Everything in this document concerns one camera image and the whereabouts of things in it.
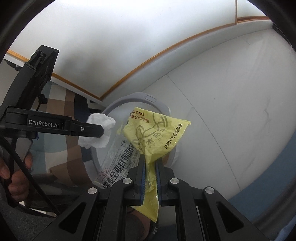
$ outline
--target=silver screw head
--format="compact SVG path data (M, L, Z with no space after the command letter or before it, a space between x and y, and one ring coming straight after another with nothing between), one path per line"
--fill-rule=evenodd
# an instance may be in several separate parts
M205 189L205 192L206 193L208 193L208 194L213 194L214 193L214 188L212 188L212 187L207 187L206 189Z
M90 188L87 192L89 194L95 194L97 192L97 189L96 188Z
M177 179L177 178L172 178L172 179L170 180L170 182L171 182L172 184L178 184L178 183L179 183L179 179Z
M129 177L125 178L122 180L124 184L130 184L131 183L131 179Z

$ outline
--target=finger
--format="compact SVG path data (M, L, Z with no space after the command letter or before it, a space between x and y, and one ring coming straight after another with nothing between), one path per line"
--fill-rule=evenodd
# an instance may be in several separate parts
M11 182L15 185L20 185L25 182L27 182L28 179L24 175L24 173L21 170L16 171L14 174L11 176Z
M25 165L30 170L33 165L33 156L29 152L28 155L25 157Z
M20 195L25 193L29 189L29 183L25 183L22 185L14 185L14 184L9 184L8 190L11 193L11 195Z
M2 177L3 179L10 178L10 171L1 157L0 157L0 177Z
M28 195L29 195L29 190L19 195L12 195L12 198L17 202L22 202L28 197Z

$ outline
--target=white tissue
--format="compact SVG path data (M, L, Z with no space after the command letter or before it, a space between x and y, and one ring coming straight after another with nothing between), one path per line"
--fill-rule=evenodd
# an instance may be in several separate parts
M115 120L105 114L93 113L89 116L87 123L101 125L104 128L104 135L101 138L79 137L78 145L86 149L91 146L95 148L106 147L110 139L111 128L115 126Z

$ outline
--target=checkered blanket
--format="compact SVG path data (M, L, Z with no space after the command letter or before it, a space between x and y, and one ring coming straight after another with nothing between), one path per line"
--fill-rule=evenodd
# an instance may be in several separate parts
M90 115L86 98L73 93L53 82L48 82L42 93L48 98L39 111L71 116L86 122ZM32 106L35 110L38 100ZM39 133L33 140L32 175L53 174L66 186L80 186L91 183L86 166L92 164L90 150L77 145L78 137Z

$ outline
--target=yellow plastic bag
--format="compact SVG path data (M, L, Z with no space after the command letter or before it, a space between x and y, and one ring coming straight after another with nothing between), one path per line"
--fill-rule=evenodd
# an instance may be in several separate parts
M158 198L154 162L169 153L191 122L136 107L123 129L126 138L146 159L144 203L133 207L153 222L157 221Z

